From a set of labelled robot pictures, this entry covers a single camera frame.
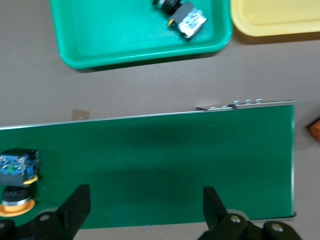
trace orange object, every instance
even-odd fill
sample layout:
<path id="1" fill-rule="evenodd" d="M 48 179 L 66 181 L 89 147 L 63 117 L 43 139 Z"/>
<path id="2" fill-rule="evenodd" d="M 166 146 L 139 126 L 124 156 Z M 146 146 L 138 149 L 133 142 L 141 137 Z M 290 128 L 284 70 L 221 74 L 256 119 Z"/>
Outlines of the orange object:
<path id="1" fill-rule="evenodd" d="M 314 138 L 320 142 L 320 120 L 317 121 L 315 124 L 311 125 L 309 128 L 310 133 Z"/>
<path id="2" fill-rule="evenodd" d="M 1 217 L 15 217 L 30 211 L 35 206 L 35 200 L 30 199 L 28 202 L 18 206 L 5 206 L 0 205 L 0 216 Z"/>

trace green plastic tray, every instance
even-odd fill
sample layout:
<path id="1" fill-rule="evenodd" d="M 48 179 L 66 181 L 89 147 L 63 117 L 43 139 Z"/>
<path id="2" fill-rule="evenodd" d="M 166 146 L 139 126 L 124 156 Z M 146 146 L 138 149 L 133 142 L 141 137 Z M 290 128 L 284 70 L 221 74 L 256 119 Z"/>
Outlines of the green plastic tray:
<path id="1" fill-rule="evenodd" d="M 50 0 L 58 51 L 83 69 L 222 49 L 232 35 L 229 0 L 191 2 L 207 22 L 187 41 L 152 0 Z"/>
<path id="2" fill-rule="evenodd" d="M 40 152 L 36 205 L 13 219 L 58 207 L 80 184 L 91 189 L 83 228 L 204 222 L 204 186 L 251 219 L 291 217 L 293 123 L 284 105 L 2 128 L 2 151 Z"/>

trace electrical component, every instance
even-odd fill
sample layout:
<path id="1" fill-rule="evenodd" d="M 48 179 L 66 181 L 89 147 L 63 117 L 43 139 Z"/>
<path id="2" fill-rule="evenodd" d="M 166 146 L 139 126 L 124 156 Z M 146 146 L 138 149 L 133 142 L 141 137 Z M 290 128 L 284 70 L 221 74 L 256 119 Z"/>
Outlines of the electrical component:
<path id="1" fill-rule="evenodd" d="M 0 184 L 23 187 L 38 180 L 39 151 L 13 148 L 0 153 Z"/>
<path id="2" fill-rule="evenodd" d="M 186 39 L 192 38 L 207 20 L 203 12 L 189 1 L 153 0 L 152 4 L 171 16 L 168 25 L 176 26 Z"/>

